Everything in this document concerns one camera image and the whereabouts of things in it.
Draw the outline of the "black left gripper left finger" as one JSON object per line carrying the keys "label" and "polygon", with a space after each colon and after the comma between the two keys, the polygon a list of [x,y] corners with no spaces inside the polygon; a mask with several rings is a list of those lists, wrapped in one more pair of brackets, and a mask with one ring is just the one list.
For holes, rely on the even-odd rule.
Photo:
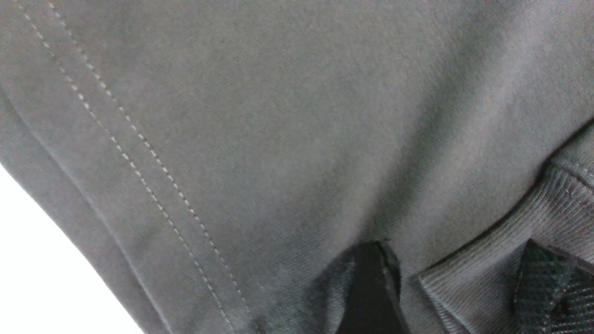
{"label": "black left gripper left finger", "polygon": [[386,241],[356,248],[354,280],[339,334],[409,334],[400,304],[400,262]]}

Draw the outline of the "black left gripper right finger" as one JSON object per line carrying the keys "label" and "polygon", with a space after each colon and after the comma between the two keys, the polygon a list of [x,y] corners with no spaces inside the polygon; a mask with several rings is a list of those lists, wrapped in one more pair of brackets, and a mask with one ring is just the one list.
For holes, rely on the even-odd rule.
{"label": "black left gripper right finger", "polygon": [[513,309],[522,334],[592,334],[593,264],[529,239],[517,271]]}

